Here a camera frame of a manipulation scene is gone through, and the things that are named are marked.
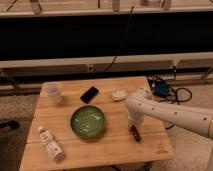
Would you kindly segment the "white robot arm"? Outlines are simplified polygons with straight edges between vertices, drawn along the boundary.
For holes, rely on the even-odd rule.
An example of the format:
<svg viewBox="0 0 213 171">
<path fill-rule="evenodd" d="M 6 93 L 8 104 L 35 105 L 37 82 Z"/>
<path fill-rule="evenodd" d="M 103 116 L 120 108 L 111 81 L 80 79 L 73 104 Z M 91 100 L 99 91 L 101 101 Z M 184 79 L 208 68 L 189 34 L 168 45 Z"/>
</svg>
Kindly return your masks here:
<svg viewBox="0 0 213 171">
<path fill-rule="evenodd" d="M 213 109 L 156 102 L 144 87 L 131 93 L 125 106 L 128 119 L 136 126 L 150 116 L 213 140 Z"/>
</svg>

